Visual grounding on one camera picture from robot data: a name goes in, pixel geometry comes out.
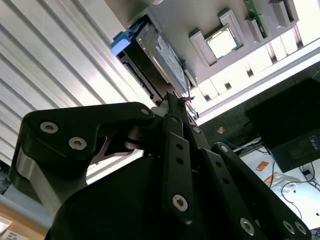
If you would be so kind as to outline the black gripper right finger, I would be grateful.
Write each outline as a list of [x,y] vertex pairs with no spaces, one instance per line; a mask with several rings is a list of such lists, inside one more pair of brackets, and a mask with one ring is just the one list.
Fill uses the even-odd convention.
[[223,143],[213,147],[192,125],[187,99],[177,100],[191,166],[199,171],[204,212],[213,236],[226,240],[310,240],[310,230],[259,177]]

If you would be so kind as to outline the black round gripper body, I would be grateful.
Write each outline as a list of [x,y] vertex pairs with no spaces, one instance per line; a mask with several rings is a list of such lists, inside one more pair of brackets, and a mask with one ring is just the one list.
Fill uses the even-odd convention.
[[162,206],[163,162],[135,160],[71,196],[60,208],[48,240],[237,240],[207,177],[192,171],[195,216],[185,225]]

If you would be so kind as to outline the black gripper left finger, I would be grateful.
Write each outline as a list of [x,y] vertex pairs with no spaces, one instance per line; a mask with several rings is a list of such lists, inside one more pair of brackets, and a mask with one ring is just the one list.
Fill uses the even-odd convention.
[[87,186],[90,165],[140,150],[163,161],[161,206],[189,225],[195,210],[186,101],[167,93],[154,108],[126,102],[30,112],[22,119],[10,179],[55,217]]

